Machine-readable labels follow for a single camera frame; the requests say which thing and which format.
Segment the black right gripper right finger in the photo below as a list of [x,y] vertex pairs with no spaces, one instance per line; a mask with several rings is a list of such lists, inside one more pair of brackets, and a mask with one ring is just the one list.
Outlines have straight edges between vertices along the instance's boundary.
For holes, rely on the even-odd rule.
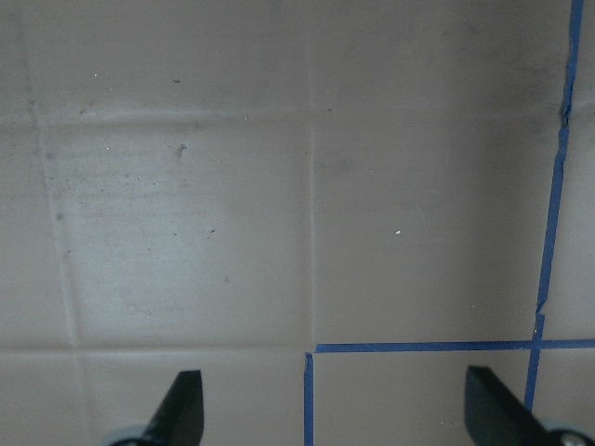
[[465,428],[477,446],[562,445],[488,367],[466,371]]

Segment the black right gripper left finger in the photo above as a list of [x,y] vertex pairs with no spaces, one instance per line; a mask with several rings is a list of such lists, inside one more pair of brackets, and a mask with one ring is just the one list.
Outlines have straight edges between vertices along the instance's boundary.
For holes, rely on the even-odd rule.
[[183,371],[178,373],[140,435],[139,445],[198,446],[204,428],[201,371]]

